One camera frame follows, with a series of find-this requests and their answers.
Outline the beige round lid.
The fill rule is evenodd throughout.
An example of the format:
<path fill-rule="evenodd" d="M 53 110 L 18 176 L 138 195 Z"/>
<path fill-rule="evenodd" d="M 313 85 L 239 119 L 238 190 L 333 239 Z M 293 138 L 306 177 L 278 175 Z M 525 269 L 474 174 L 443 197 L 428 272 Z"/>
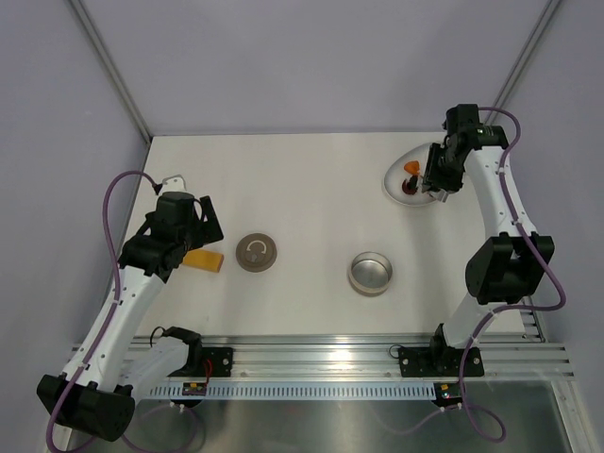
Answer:
<path fill-rule="evenodd" d="M 251 233 L 239 240 L 235 257 L 246 272 L 264 272 L 271 268 L 277 260 L 277 245 L 266 234 Z"/>

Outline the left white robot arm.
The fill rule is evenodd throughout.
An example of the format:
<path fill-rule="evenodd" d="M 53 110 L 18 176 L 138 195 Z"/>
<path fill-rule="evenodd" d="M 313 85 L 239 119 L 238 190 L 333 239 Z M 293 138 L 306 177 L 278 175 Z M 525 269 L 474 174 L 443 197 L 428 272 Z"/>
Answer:
<path fill-rule="evenodd" d="M 147 310 L 186 254 L 224 238 L 211 199 L 165 192 L 123 246 L 114 293 L 104 303 L 84 343 L 56 376 L 44 375 L 36 394 L 61 425 L 108 442 L 130 424 L 137 403 L 165 378 L 206 368 L 201 336 L 170 327 L 128 369 L 123 361 Z"/>

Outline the red orange food toy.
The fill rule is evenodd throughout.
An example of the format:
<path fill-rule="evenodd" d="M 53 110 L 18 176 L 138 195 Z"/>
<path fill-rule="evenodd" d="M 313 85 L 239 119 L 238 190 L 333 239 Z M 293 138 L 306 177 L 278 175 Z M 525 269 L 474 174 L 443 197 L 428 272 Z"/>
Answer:
<path fill-rule="evenodd" d="M 401 184 L 401 190 L 404 194 L 413 196 L 417 194 L 420 185 L 420 176 L 413 175 L 410 178 L 406 178 L 403 180 Z"/>

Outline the steel round lunch container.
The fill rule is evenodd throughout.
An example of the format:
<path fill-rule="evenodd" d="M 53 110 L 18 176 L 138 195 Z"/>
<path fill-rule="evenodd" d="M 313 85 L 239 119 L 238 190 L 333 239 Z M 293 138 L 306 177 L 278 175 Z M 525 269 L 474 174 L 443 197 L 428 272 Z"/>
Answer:
<path fill-rule="evenodd" d="M 358 294 L 374 297 L 384 294 L 390 286 L 394 268 L 391 262 L 377 252 L 357 255 L 347 268 L 348 281 Z"/>

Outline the metal tongs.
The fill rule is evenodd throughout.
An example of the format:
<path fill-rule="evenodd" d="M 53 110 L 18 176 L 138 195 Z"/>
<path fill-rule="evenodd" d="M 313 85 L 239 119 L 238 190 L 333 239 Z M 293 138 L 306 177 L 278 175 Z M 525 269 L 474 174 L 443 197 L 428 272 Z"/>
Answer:
<path fill-rule="evenodd" d="M 434 202 L 444 203 L 449 196 L 448 191 L 437 190 L 437 191 L 422 191 L 421 197 L 424 204 L 430 204 Z"/>

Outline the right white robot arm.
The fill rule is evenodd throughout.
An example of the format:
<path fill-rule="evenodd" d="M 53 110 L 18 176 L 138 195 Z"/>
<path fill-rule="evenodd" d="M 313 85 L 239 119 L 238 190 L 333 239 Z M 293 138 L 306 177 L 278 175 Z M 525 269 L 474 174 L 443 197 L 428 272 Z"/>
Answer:
<path fill-rule="evenodd" d="M 517 310 L 535 293 L 555 251 L 524 212 L 507 162 L 515 142 L 500 126 L 480 121 L 476 104 L 459 104 L 445 114 L 445 138 L 428 151 L 422 190 L 444 200 L 469 179 L 478 197 L 485 241 L 467 262 L 467 294 L 419 353 L 421 377 L 481 377 L 478 336 L 498 315 Z"/>

